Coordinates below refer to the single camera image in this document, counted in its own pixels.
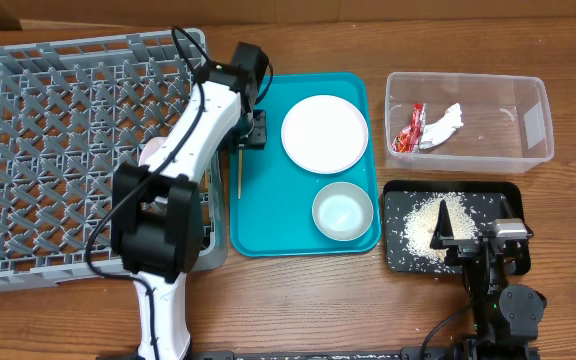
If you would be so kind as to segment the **wooden chopstick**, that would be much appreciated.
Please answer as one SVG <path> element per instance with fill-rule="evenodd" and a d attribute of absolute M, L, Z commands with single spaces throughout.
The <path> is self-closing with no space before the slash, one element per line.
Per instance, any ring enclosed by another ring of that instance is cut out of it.
<path fill-rule="evenodd" d="M 243 187 L 243 149 L 238 150 L 238 168 L 237 168 L 237 199 L 241 199 Z"/>

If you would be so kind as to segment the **red sauce packet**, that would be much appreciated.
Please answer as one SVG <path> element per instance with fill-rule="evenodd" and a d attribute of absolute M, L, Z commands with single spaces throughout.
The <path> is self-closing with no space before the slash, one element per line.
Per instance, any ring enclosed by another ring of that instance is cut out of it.
<path fill-rule="evenodd" d="M 416 153 L 426 122 L 426 105 L 415 103 L 410 123 L 404 127 L 392 142 L 396 153 Z"/>

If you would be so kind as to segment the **white napkin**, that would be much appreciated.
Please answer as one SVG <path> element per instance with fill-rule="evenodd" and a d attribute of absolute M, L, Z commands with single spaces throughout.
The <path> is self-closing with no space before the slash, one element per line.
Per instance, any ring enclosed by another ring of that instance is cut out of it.
<path fill-rule="evenodd" d="M 419 149 L 430 149 L 443 144 L 463 126 L 461 105 L 455 103 L 445 111 L 439 120 L 423 127 Z"/>

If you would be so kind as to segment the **grey bowl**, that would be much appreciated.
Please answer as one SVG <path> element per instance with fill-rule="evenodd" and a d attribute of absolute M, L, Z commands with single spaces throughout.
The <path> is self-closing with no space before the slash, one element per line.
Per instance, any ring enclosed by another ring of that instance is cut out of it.
<path fill-rule="evenodd" d="M 324 186 L 315 196 L 311 212 L 317 229 L 338 242 L 360 238 L 374 219 L 374 206 L 369 195 L 349 182 Z"/>

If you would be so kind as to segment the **pink shallow bowl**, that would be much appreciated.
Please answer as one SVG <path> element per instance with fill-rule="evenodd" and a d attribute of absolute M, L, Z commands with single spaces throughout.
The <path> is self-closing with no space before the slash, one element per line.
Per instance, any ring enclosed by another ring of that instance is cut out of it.
<path fill-rule="evenodd" d="M 165 137 L 154 137 L 150 139 L 141 151 L 141 155 L 139 157 L 139 165 L 142 166 L 151 155 L 157 152 L 157 150 L 165 143 L 165 141 Z"/>

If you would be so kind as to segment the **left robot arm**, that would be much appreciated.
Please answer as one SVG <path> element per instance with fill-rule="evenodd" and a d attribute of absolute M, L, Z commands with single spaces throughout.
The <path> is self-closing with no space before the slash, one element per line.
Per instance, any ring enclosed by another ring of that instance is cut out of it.
<path fill-rule="evenodd" d="M 184 292 L 204 238 L 199 183 L 219 151 L 264 148 L 265 113 L 255 106 L 271 70 L 263 50 L 248 43 L 239 43 L 227 64 L 206 61 L 163 144 L 113 175 L 111 248 L 139 296 L 139 359 L 191 355 Z"/>

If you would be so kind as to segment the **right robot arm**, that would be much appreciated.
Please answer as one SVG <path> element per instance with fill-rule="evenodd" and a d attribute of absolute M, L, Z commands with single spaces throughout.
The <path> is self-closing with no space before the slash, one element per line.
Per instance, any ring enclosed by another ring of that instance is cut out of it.
<path fill-rule="evenodd" d="M 462 279 L 470 304 L 440 322 L 424 339 L 419 357 L 426 357 L 432 337 L 452 319 L 470 311 L 475 333 L 453 343 L 437 354 L 437 359 L 537 359 L 529 343 L 538 337 L 547 300 L 531 287 L 510 284 L 506 262 L 528 248 L 532 233 L 502 201 L 502 217 L 493 222 L 491 232 L 474 239 L 454 237 L 447 205 L 439 206 L 437 224 L 430 247 L 446 252 L 444 263 L 462 268 Z"/>

